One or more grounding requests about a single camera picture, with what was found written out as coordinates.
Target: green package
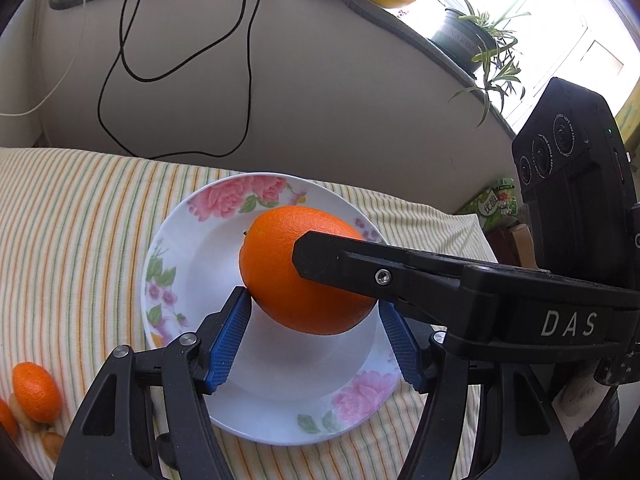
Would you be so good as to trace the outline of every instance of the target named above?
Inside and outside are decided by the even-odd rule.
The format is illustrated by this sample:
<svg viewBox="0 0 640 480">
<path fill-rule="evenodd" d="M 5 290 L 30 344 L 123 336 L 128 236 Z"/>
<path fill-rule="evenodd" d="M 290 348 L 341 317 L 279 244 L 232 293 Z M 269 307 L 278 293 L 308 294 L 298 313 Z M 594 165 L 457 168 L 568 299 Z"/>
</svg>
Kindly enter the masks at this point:
<svg viewBox="0 0 640 480">
<path fill-rule="evenodd" d="M 484 232 L 516 222 L 518 203 L 512 178 L 499 178 L 473 200 L 456 212 L 458 215 L 478 215 Z"/>
</svg>

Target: small orange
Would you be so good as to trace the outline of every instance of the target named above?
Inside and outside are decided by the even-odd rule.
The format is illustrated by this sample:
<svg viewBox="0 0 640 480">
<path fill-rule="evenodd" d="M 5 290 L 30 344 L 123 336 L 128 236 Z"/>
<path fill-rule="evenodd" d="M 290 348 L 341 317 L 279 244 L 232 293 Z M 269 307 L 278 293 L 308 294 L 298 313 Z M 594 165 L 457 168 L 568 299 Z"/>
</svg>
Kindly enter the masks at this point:
<svg viewBox="0 0 640 480">
<path fill-rule="evenodd" d="M 12 381 L 24 413 L 36 422 L 53 424 L 62 409 L 62 398 L 49 372 L 35 363 L 20 363 L 14 367 Z"/>
<path fill-rule="evenodd" d="M 18 436 L 18 423 L 2 399 L 0 399 L 0 426 L 4 428 L 12 440 Z"/>
<path fill-rule="evenodd" d="M 239 256 L 242 281 L 256 303 L 282 325 L 309 334 L 339 334 L 367 317 L 376 302 L 299 276 L 291 261 L 293 245 L 309 231 L 362 239 L 347 222 L 318 209 L 268 210 L 244 237 Z"/>
</svg>

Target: floral plate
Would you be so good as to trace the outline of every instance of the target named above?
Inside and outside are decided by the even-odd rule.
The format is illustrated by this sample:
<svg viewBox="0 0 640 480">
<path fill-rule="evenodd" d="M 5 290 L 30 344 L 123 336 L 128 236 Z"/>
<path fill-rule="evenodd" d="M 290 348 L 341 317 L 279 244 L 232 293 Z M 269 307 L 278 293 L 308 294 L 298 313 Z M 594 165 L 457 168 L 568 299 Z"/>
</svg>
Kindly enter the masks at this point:
<svg viewBox="0 0 640 480">
<path fill-rule="evenodd" d="M 304 204 L 385 243 L 341 197 L 293 176 L 249 173 L 209 184 L 181 202 L 160 226 L 145 261 L 142 315 L 152 348 L 196 330 L 242 285 L 244 232 L 267 209 Z M 334 336 L 290 330 L 254 303 L 225 384 L 205 397 L 214 424 L 278 446 L 327 440 L 369 418 L 391 395 L 400 371 L 377 306 Z"/>
</svg>

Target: striped cushion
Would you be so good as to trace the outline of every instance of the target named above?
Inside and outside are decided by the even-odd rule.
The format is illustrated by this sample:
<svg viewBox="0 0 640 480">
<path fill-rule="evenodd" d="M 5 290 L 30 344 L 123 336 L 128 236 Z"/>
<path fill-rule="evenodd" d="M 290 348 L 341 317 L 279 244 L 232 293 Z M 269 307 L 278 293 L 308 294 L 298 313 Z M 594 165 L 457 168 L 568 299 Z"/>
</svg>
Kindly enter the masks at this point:
<svg viewBox="0 0 640 480">
<path fill-rule="evenodd" d="M 65 399 L 56 423 L 65 434 L 111 349 L 145 349 L 140 275 L 162 220 L 188 194 L 232 173 L 75 150 L 0 149 L 0 396 L 12 391 L 15 364 L 42 364 Z M 475 216 L 320 184 L 357 206 L 391 244 L 494 261 Z M 478 394 L 470 388 L 454 478 L 468 471 Z M 238 479 L 389 480 L 400 471 L 423 404 L 402 383 L 366 423 L 315 446 L 264 446 L 217 428 L 216 435 Z M 165 431 L 162 409 L 156 411 Z M 43 478 L 52 476 L 37 438 L 23 433 L 19 447 Z M 165 476 L 178 478 L 170 470 Z"/>
</svg>

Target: camera lens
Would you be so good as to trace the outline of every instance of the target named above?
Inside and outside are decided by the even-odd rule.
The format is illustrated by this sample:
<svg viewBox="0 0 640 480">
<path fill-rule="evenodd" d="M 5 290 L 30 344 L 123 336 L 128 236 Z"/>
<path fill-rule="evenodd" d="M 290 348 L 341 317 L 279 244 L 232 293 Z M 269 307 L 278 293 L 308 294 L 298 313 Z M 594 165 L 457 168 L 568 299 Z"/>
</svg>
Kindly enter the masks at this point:
<svg viewBox="0 0 640 480">
<path fill-rule="evenodd" d="M 520 157 L 518 170 L 520 171 L 520 178 L 522 179 L 522 183 L 525 186 L 528 186 L 529 182 L 531 182 L 531 164 L 529 163 L 529 159 L 524 155 Z"/>
<path fill-rule="evenodd" d="M 574 127 L 569 122 L 567 116 L 556 115 L 554 121 L 554 140 L 558 151 L 564 156 L 568 156 L 574 149 L 575 136 Z"/>
<path fill-rule="evenodd" d="M 533 139 L 531 146 L 531 155 L 533 156 L 533 165 L 540 176 L 547 176 L 553 167 L 551 159 L 551 147 L 548 141 L 542 135 Z"/>
</svg>

